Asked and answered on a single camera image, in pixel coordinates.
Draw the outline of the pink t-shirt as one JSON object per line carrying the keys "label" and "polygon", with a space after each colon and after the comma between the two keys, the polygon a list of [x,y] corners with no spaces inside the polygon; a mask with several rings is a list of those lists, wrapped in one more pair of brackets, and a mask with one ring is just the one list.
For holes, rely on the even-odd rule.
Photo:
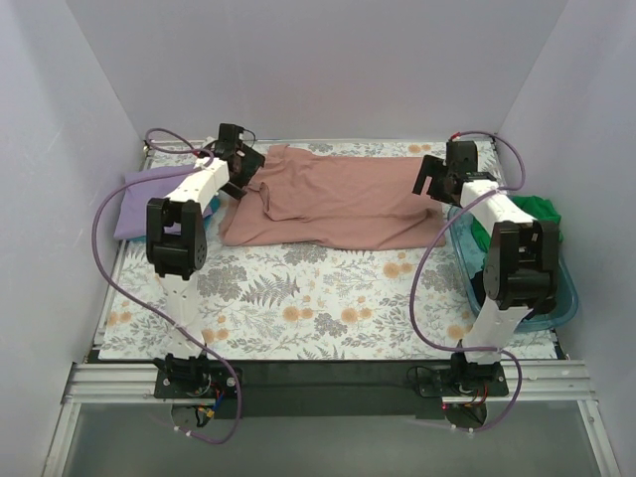
{"label": "pink t-shirt", "polygon": [[427,247],[444,218],[440,203],[411,191],[420,163],[416,157],[318,156],[273,145],[245,196],[230,201],[220,240],[227,246]]}

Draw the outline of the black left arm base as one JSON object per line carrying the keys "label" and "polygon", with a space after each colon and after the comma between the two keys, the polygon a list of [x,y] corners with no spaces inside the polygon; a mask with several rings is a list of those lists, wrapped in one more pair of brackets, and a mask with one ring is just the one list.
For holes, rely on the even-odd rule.
{"label": "black left arm base", "polygon": [[168,354],[154,358],[152,364],[157,369],[156,398],[236,398],[237,383],[242,383],[241,368],[235,368],[234,377],[203,355],[181,359]]}

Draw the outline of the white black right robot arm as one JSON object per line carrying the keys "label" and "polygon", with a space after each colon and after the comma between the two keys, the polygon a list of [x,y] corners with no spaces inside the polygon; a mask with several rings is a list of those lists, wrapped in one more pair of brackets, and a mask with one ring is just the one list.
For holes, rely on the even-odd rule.
{"label": "white black right robot arm", "polygon": [[470,213],[490,236],[483,266],[484,303],[459,352],[465,361],[449,371],[451,386],[472,395],[486,382],[481,365],[501,359],[518,325],[557,306],[558,225],[540,221],[514,204],[488,173],[459,172],[440,158],[423,157],[413,191]]}

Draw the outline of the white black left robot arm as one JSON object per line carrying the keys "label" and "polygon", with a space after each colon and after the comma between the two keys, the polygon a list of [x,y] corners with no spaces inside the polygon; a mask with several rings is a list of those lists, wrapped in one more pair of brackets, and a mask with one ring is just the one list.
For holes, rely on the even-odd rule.
{"label": "white black left robot arm", "polygon": [[166,314],[174,321],[167,352],[197,357],[204,343],[198,294],[199,272],[207,260],[204,211],[219,192],[235,200],[264,165],[264,157],[241,136],[204,146],[195,166],[175,189],[151,199],[146,208],[146,255],[166,294]]}

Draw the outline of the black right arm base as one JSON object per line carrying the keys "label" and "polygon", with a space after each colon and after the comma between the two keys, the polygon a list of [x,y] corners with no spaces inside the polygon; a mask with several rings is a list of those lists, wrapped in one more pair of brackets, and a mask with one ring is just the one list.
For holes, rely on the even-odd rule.
{"label": "black right arm base", "polygon": [[468,363],[462,353],[446,361],[411,366],[406,380],[422,397],[506,397],[509,388],[500,363]]}

